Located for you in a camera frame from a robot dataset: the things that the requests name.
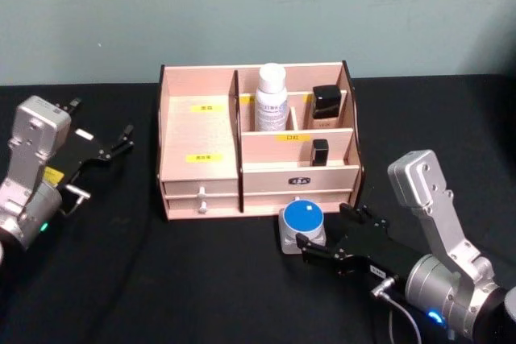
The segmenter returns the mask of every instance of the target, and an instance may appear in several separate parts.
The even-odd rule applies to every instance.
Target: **wooden organizer box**
[[[363,168],[346,62],[284,66],[281,132],[254,131],[260,65],[162,67],[158,181],[168,219],[277,215],[295,197],[324,212],[356,203]],[[330,84],[343,96],[338,127],[306,129],[312,88]],[[325,167],[310,166],[314,139],[329,143]]]

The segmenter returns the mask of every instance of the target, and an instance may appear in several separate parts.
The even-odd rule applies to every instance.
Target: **white cable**
[[[389,311],[389,338],[390,338],[390,344],[394,343],[394,335],[393,335],[393,310],[391,309]]]
[[[410,315],[410,313],[407,312],[405,308],[403,308],[401,305],[399,305],[395,300],[392,300],[387,293],[381,293],[380,298],[382,300],[387,301],[389,304],[391,304],[394,308],[402,312],[406,318],[409,320],[410,324],[414,328],[414,332],[416,333],[416,338],[418,340],[418,344],[422,344],[421,341],[421,333],[419,332],[418,324],[416,324],[416,321],[414,318]],[[393,337],[393,310],[390,310],[389,313],[389,337],[391,344],[394,344],[394,337]]]
[[[84,197],[79,197],[76,200],[75,205],[73,205],[72,209],[69,212],[67,212],[67,213],[63,209],[59,209],[59,211],[63,214],[63,216],[69,217],[70,215],[72,215],[76,211],[76,209],[79,208],[79,206],[82,204],[84,199],[85,199]]]

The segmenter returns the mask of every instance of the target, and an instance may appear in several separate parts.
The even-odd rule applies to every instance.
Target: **bottle cap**
[[[264,64],[260,68],[260,90],[270,94],[283,90],[286,73],[280,64]]]

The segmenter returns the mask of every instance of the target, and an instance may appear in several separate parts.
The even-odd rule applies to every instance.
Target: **blue led light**
[[[434,312],[433,310],[428,312],[428,317],[431,318],[432,320],[434,320],[439,325],[442,325],[444,323],[444,319],[437,312]]]

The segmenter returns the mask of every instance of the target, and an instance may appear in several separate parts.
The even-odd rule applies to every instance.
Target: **cable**
[[[77,199],[77,201],[75,202],[75,205],[73,205],[73,207],[71,208],[71,210],[69,212],[66,213],[63,209],[59,209],[59,211],[63,214],[64,217],[69,217],[70,215],[75,213],[75,211],[79,208],[79,206],[82,203],[81,199],[82,199],[82,197],[79,197],[79,199]]]
[[[414,328],[414,332],[416,333],[416,338],[418,341],[418,344],[422,344],[421,341],[421,333],[419,332],[418,324],[416,324],[416,321],[414,318],[410,315],[410,313],[407,312],[405,308],[403,308],[400,304],[398,304],[395,300],[390,298],[389,294],[387,294],[385,291],[392,288],[394,284],[396,283],[396,280],[393,277],[387,277],[381,283],[376,286],[372,291],[371,294],[374,298],[378,299],[381,298],[382,300],[388,302],[391,306],[402,312],[406,318],[409,319],[410,324]],[[394,335],[393,335],[393,310],[389,311],[389,338],[391,344],[394,343]]]
[[[394,308],[402,312],[406,318],[409,320],[410,324],[414,328],[414,332],[416,333],[416,338],[418,344],[422,344],[421,340],[421,333],[419,332],[418,324],[416,324],[415,319],[410,315],[410,313],[407,312],[405,308],[403,308],[401,305],[399,305],[395,300],[392,300],[387,293],[380,293],[379,297],[387,301],[389,304],[391,304]],[[389,337],[391,344],[394,344],[394,337],[393,337],[393,310],[391,309],[389,312]]]
[[[389,311],[389,338],[390,344],[394,344],[394,335],[393,335],[393,310]]]

